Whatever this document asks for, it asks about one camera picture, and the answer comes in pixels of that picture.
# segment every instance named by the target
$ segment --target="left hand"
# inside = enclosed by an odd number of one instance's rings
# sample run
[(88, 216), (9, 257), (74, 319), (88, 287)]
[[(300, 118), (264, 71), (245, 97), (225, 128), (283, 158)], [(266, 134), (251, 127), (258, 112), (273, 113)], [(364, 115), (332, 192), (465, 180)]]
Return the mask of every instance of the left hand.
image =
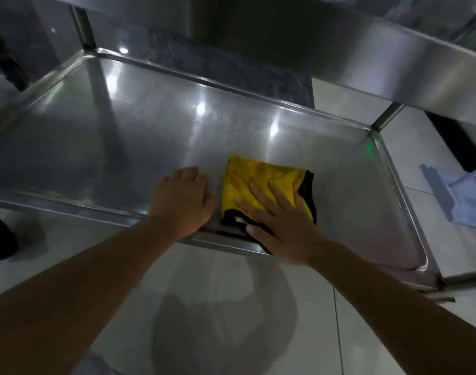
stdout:
[(208, 182), (198, 167), (182, 168), (164, 177), (153, 192), (148, 220), (163, 224), (176, 240), (193, 234), (216, 207), (216, 197), (207, 194)]

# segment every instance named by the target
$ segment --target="folded towel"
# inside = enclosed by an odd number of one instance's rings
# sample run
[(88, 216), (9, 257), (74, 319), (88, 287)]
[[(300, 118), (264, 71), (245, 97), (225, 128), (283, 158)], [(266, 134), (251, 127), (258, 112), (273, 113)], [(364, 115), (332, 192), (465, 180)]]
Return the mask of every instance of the folded towel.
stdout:
[(252, 159), (244, 159), (232, 155), (224, 174), (224, 188), (222, 190), (221, 224), (244, 228), (247, 224), (264, 227), (255, 221), (236, 204), (241, 198), (256, 208), (265, 208), (255, 199), (248, 186), (254, 183), (267, 197), (276, 202), (274, 195), (267, 186), (272, 180), (283, 192), (285, 197), (295, 205), (294, 194), (304, 199), (304, 207), (311, 221), (316, 223), (316, 208), (312, 200), (312, 179), (315, 175), (307, 170), (294, 167), (278, 166)]

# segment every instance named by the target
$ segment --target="metal leg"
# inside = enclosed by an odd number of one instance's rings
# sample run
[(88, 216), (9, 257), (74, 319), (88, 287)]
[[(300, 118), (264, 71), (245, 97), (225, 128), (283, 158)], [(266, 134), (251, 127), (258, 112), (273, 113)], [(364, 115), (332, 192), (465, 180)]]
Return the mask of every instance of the metal leg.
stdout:
[(391, 122), (391, 119), (396, 117), (396, 115), (401, 112), (403, 108), (403, 104), (393, 102), (386, 110), (384, 110), (384, 113), (382, 113), (379, 118), (375, 120), (375, 122), (372, 124), (372, 127), (378, 132), (381, 131), (389, 122)]
[(94, 34), (92, 33), (92, 27), (89, 22), (89, 18), (87, 17), (87, 12), (85, 9), (72, 5), (70, 5), (70, 12), (72, 14), (73, 22), (77, 28), (83, 48), (95, 50), (97, 45), (96, 41), (94, 40)]

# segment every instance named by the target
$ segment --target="metal pipe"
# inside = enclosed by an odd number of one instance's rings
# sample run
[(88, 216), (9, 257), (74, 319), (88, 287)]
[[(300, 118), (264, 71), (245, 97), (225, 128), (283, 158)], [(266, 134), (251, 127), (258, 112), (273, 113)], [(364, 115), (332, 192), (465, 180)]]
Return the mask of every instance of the metal pipe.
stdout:
[(69, 7), (82, 47), (84, 49), (95, 50), (97, 48), (96, 40), (92, 33), (92, 27), (89, 18), (87, 17), (87, 12), (85, 9), (79, 8), (78, 6), (69, 5)]
[(401, 112), (401, 110), (403, 110), (403, 108), (403, 104), (393, 102), (386, 110), (384, 110), (384, 113), (382, 113), (372, 124), (373, 129), (380, 132), (389, 122), (391, 122), (391, 119), (396, 117), (397, 114)]
[(468, 173), (467, 175), (464, 175), (460, 178), (458, 178), (457, 180), (455, 180), (454, 182), (451, 182), (450, 184), (448, 184), (451, 188), (453, 187), (456, 187), (458, 186), (459, 184), (462, 184), (463, 182), (465, 182), (466, 180), (468, 179), (473, 179), (476, 177), (476, 170)]

